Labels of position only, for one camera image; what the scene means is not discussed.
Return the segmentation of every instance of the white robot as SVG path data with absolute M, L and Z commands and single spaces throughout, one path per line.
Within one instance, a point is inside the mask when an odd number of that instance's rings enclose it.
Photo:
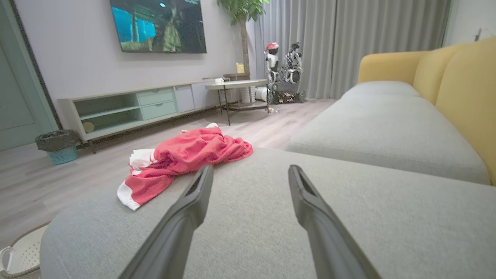
M 277 52 L 279 51 L 279 44 L 270 43 L 265 48 L 265 63 L 267 65 L 267 75 L 269 77 L 269 84 L 274 84 L 279 81 L 279 58 Z
M 297 50 L 300 48 L 300 42 L 291 45 L 291 50 L 285 55 L 286 65 L 283 67 L 284 80 L 292 84 L 300 82 L 302 75 L 303 61 L 302 53 Z

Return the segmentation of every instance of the tv stand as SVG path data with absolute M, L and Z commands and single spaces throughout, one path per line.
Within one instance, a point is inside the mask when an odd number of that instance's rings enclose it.
M 93 148 L 93 140 L 219 105 L 211 80 L 59 99 L 67 124 Z

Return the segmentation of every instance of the robot with red hat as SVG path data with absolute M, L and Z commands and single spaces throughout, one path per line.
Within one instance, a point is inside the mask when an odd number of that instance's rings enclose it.
M 277 43 L 270 43 L 265 48 L 265 61 L 267 65 L 267 74 L 269 77 L 269 88 L 271 85 L 279 81 L 279 45 Z

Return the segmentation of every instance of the red cloth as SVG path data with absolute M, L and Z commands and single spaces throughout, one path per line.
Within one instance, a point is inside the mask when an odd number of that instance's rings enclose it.
M 141 168 L 141 173 L 129 176 L 124 183 L 132 190 L 131 198 L 142 206 L 163 192 L 175 176 L 252 154 L 251 144 L 222 135 L 219 127 L 196 129 L 161 143 L 153 153 L 155 163 Z

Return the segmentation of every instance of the red hat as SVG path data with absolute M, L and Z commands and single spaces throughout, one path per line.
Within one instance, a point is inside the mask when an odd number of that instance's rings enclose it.
M 278 49 L 278 48 L 279 48 L 279 45 L 277 43 L 270 43 L 265 48 L 265 52 L 267 52 L 268 50 L 274 50 L 274 49 Z

